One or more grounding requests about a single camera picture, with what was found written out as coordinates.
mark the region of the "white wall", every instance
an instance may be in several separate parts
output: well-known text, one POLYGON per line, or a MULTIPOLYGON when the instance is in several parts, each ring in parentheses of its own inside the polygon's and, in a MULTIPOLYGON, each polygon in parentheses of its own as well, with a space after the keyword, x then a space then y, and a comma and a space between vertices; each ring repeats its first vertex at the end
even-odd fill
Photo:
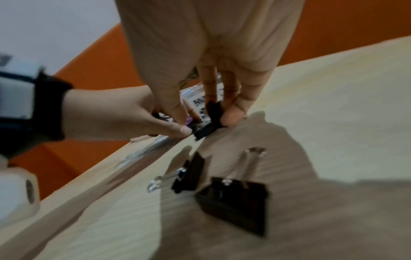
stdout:
POLYGON ((118 22, 114 0, 0 0, 0 52, 53 74, 118 22))

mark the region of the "wrist-worn device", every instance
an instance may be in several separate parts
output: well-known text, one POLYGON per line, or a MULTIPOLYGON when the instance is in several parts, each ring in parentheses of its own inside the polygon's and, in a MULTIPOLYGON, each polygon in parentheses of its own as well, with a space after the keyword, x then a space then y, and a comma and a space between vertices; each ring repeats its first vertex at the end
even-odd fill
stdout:
POLYGON ((0 53, 0 154, 64 139, 62 103, 71 88, 36 63, 0 53))

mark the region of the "light wood surface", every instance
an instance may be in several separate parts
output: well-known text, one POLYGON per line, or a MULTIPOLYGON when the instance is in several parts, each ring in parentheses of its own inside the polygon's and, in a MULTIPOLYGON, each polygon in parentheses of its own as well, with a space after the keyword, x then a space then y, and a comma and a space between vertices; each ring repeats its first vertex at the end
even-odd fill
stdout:
POLYGON ((409 259, 411 37, 278 67, 249 118, 127 169, 131 143, 0 230, 0 259, 409 259), (194 151, 207 176, 267 148, 253 180, 270 190, 262 239, 204 214, 157 175, 194 151))

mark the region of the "table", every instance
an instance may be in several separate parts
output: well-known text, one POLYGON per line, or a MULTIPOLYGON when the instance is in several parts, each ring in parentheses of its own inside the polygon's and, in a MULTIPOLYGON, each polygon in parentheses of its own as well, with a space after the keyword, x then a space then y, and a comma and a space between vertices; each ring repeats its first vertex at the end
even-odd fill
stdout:
POLYGON ((410 68, 411 37, 280 66, 242 124, 116 168, 152 139, 124 146, 1 229, 0 259, 409 259, 410 68), (264 239, 190 192, 146 192, 194 151, 208 179, 251 146, 267 148, 264 239))

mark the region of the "fingernail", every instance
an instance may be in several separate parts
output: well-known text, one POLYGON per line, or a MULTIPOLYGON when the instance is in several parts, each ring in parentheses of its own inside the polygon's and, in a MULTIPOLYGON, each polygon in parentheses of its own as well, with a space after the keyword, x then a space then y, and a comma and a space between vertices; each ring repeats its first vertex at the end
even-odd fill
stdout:
POLYGON ((192 132, 193 132, 193 130, 191 130, 191 128, 189 128, 187 126, 182 126, 180 128, 180 133, 182 133, 184 136, 189 136, 189 135, 191 135, 192 132))

